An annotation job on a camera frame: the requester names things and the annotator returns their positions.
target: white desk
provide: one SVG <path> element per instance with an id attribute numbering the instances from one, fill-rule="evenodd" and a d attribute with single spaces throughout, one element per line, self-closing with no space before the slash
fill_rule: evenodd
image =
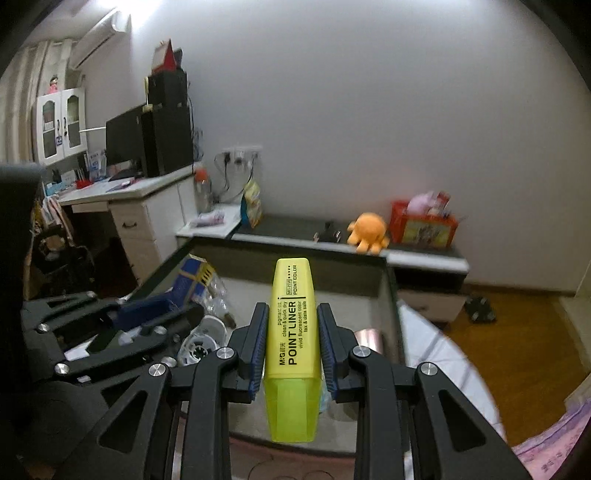
<path id="1" fill-rule="evenodd" d="M 191 176 L 191 165 L 180 168 L 172 173 L 152 179 L 139 179 L 133 185 L 123 189 L 107 192 L 129 179 L 115 181 L 102 180 L 80 190 L 68 192 L 60 196 L 60 205 L 78 205 L 81 203 L 109 202 L 119 200 L 141 199 Z"/>
<path id="2" fill-rule="evenodd" d="M 59 202 L 71 206 L 73 213 L 110 213 L 135 278 L 142 283 L 174 253 L 175 233 L 197 214 L 191 165 L 108 192 L 128 180 L 100 181 L 65 193 Z"/>

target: pen holder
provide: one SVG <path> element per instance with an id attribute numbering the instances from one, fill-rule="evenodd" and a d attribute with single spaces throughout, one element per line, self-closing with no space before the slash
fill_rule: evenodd
<path id="1" fill-rule="evenodd" d="M 83 189 L 84 187 L 87 187 L 89 185 L 92 185 L 92 182 L 90 180 L 76 180 L 76 190 Z"/>

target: plastic bottle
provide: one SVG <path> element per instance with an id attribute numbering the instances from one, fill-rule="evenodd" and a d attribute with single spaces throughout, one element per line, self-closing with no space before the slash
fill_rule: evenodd
<path id="1" fill-rule="evenodd" d="M 195 169 L 194 177 L 195 205 L 198 213 L 209 213 L 212 211 L 212 182 L 207 171 L 202 165 Z"/>

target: pink cloth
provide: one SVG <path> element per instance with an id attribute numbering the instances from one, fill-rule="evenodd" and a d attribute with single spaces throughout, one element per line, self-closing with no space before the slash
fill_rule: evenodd
<path id="1" fill-rule="evenodd" d="M 549 480 L 583 433 L 591 418 L 591 400 L 567 412 L 544 433 L 513 447 L 534 480 Z"/>

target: black speaker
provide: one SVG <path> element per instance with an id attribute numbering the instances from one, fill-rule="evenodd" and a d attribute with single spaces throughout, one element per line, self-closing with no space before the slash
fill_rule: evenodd
<path id="1" fill-rule="evenodd" d="M 166 175 L 193 162 L 191 120 L 187 106 L 154 108 L 142 114 L 145 177 Z"/>
<path id="2" fill-rule="evenodd" d="M 154 109 L 187 105 L 187 73 L 164 70 L 148 77 L 148 103 Z"/>

